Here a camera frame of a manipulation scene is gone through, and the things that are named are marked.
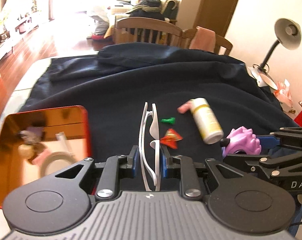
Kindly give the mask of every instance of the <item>pink eraser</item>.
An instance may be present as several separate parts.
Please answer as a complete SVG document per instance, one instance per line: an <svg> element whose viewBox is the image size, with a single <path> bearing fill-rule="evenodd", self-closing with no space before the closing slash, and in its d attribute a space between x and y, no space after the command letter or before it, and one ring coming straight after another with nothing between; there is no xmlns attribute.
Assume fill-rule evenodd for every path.
<svg viewBox="0 0 302 240"><path fill-rule="evenodd" d="M51 155L51 151L46 148L43 152L41 152L34 160L32 161L32 164L38 165L39 167L42 165L44 162L45 158Z"/></svg>
<svg viewBox="0 0 302 240"><path fill-rule="evenodd" d="M191 107L191 101L187 101L186 103L184 103L178 108L178 112L180 114L184 114L186 111L190 110L190 107Z"/></svg>

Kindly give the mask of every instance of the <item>white bottle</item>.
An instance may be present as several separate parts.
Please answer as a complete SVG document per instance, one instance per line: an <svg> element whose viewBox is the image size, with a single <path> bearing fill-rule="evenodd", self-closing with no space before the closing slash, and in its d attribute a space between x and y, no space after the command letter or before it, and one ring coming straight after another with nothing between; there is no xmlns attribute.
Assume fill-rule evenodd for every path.
<svg viewBox="0 0 302 240"><path fill-rule="evenodd" d="M208 102L204 98L190 100L190 110L206 144L219 142L223 131Z"/></svg>

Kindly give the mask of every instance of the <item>cloth fold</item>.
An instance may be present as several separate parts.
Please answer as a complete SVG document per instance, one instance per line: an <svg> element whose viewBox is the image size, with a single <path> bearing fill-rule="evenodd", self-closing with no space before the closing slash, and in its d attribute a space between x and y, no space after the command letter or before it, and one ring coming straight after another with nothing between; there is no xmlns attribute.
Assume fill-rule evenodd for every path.
<svg viewBox="0 0 302 240"><path fill-rule="evenodd" d="M201 49L209 52L214 52L215 48L215 32L197 26L197 32L192 39L189 49Z"/></svg>

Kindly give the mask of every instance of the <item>chair backrest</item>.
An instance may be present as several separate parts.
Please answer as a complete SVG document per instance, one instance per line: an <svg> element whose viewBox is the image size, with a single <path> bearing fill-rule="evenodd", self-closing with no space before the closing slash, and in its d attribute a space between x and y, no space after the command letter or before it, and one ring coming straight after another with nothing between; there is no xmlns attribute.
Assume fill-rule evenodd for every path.
<svg viewBox="0 0 302 240"><path fill-rule="evenodd" d="M190 42L194 38L197 31L198 31L197 29L184 30L182 32L180 47L187 49L190 46ZM224 55L229 55L230 51L233 48L232 43L217 34L215 35L215 39L216 39L216 44L215 44L215 48L214 48L214 53L219 54L220 48L224 47L226 49L226 51L224 52Z"/></svg>
<svg viewBox="0 0 302 240"><path fill-rule="evenodd" d="M141 41L179 46L182 36L179 27L165 21L144 17L117 20L114 30L115 44Z"/></svg>

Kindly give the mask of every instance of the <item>tape roll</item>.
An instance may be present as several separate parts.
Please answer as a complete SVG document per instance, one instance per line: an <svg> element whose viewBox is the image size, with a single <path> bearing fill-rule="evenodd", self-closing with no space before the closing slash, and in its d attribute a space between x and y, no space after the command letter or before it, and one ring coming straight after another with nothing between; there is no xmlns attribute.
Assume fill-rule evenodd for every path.
<svg viewBox="0 0 302 240"><path fill-rule="evenodd" d="M59 171L69 165L76 163L70 153L67 152L53 152L51 155L45 158L40 166L40 177L44 177L53 172Z"/></svg>

